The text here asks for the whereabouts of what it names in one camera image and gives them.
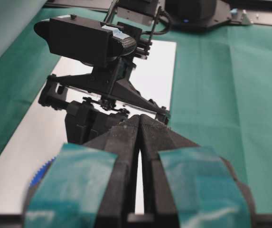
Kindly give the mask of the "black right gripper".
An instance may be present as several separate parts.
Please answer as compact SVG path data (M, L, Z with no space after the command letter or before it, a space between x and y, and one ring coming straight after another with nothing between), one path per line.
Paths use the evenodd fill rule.
M120 57L106 67L95 66L89 74L49 75L38 102L55 110L66 110L67 140L79 145L128 119L130 111L118 108L118 101L153 113L156 120L167 124L169 111L152 99L143 98L130 82L135 67L131 59Z

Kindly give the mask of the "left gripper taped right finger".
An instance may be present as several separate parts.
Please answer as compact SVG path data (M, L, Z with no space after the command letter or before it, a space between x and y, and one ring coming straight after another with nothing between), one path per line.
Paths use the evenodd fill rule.
M256 227L251 191L228 160L144 114L139 128L144 208L154 227Z

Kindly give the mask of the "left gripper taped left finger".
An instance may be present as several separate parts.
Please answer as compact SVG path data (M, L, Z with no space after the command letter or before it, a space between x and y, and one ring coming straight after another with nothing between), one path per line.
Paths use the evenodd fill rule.
M26 228L125 228L135 208L140 117L64 144L30 199Z

